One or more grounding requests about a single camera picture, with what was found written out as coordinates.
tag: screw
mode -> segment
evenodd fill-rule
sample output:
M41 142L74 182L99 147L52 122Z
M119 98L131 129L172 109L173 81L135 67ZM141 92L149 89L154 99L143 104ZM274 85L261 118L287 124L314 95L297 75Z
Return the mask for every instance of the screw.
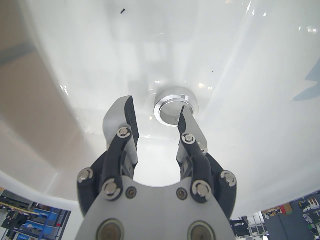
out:
M182 141L188 145L191 145L195 142L196 138L192 134L185 134L182 136Z
M128 130L127 127L121 127L120 129L118 129L118 132L117 132L117 136L120 137L120 138L126 138L130 135L130 132Z
M198 179L192 184L192 193L194 195L199 195L202 198L205 198L207 201L211 197L212 191L211 187L204 180Z
M206 197L209 194L209 189L204 184L199 184L197 186L197 193L200 197Z
M220 177L224 179L224 181L228 183L230 187L233 187L237 184L237 179L231 171L222 171Z
M135 187L127 188L125 195L128 199L133 199L137 195L137 189Z
M193 138L192 138L192 136L191 135L185 135L185 140L188 142L188 143L190 143L192 140L193 140Z
M113 195L116 192L116 190L117 190L117 184L114 182L107 184L107 186L105 187L105 192L109 196Z
M79 178L82 181L85 181L85 180L87 180L89 178L89 174L90 174L89 171L85 170L85 171L80 173L80 177Z
M202 153L203 153L204 155L206 155L207 152L208 152L208 149L207 149L203 144L201 144L200 142L198 142L198 145L199 145L200 150L202 151Z
M188 193L185 190L185 188L177 189L177 197L182 201L185 200L188 197Z
M127 128L121 128L119 132L120 132L120 134L122 136L125 136L127 134L127 132L128 132L128 129Z
M82 183L83 181L86 181L88 179L91 179L94 175L94 172L91 168L85 168L81 170L78 174L78 183Z

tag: shelf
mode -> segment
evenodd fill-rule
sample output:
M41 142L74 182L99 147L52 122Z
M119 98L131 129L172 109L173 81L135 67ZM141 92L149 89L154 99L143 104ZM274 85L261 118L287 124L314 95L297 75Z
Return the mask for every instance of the shelf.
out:
M56 212L51 212L50 210L40 209L40 208L36 208L36 207L34 207L33 209L34 209L34 210L39 210L39 211L41 211L42 213L45 213L45 214L50 214L50 213L52 213L52 214L58 215L58 213L56 213Z
M27 222L29 222L29 223L35 223L35 224L39 224L39 225L43 225L43 226L45 226L45 224L44 224L44 223L40 223L40 222L33 221L33 220L28 220ZM46 225L45 227L56 228L56 227L59 227L59 226L57 226L57 225Z
M35 239L39 239L39 237L40 237L40 235L37 235L37 234L34 234L34 233L25 232L25 231L22 231L22 230L19 230L19 229L13 229L13 231L16 232L16 233L25 235L27 237L35 238ZM53 240L53 239L50 239L50 238L47 238L47 237L44 237L44 236L42 236L41 239L43 239L43 240Z
M8 204L8 203L4 203L4 202L2 202L2 201L0 201L0 204L5 205L5 206L7 206L7 207L9 207L9 208L13 208L13 209L16 209L16 210L25 212L25 213L29 213L29 214L32 214L32 215L38 215L37 212L31 211L31 210L27 210L27 209L21 209L21 208L15 207L15 206L13 206L13 205L10 205L10 204Z

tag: white sink basin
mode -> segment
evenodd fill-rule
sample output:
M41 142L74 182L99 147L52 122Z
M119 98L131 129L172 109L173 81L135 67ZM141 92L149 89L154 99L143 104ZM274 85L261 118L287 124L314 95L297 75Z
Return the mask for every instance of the white sink basin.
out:
M135 180L150 186L178 182L179 133L154 118L153 105L160 90L182 86L198 100L196 120L208 153L237 177L234 217L320 189L320 0L19 4L76 123L60 151L48 148L45 154L45 145L33 145L32 155L50 174L37 170L37 183L28 172L14 180L76 204L78 172L106 149L106 111L117 98L132 95L140 132ZM63 121L53 139L60 126L70 126Z

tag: bolt head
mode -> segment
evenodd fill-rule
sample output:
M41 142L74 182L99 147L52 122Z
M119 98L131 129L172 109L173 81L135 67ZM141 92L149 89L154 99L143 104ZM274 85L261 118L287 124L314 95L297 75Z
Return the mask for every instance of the bolt head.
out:
M107 195L113 195L117 190L117 184L114 182L111 182L109 184L107 184L107 186L105 187L105 192Z
M191 135L185 135L185 140L187 141L187 142L191 142L192 140L193 140L193 137L191 136Z
M121 129L120 129L120 134L121 134L122 136L125 136L127 133L128 133L128 129L127 129L127 128L121 128Z
M229 184L230 187L233 187L236 185L237 183L237 180L236 180L236 177L234 176L233 173L231 173L230 171L228 170L224 170L221 172L221 178L223 178L223 180Z
M86 180L89 178L89 175L90 175L89 171L84 170L84 171L82 171L82 172L80 173L79 178L80 178L82 181L86 181Z
M206 197L209 193L209 189L204 184L199 184L197 186L197 193L200 197Z

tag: silver metal plate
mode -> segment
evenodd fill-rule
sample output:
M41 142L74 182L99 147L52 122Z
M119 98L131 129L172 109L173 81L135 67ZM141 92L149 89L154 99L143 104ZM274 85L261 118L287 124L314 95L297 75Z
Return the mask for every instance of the silver metal plate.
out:
M106 201L100 194L89 209L78 231L76 240L96 238L99 225L116 219L124 227L124 240L186 240L190 225L195 221L209 224L217 240L233 240L234 234L215 197L200 204L190 195L191 178L168 187L148 187L122 177L123 189L134 186L137 195L128 199L123 193L116 201ZM180 200L176 191L185 188L188 197Z

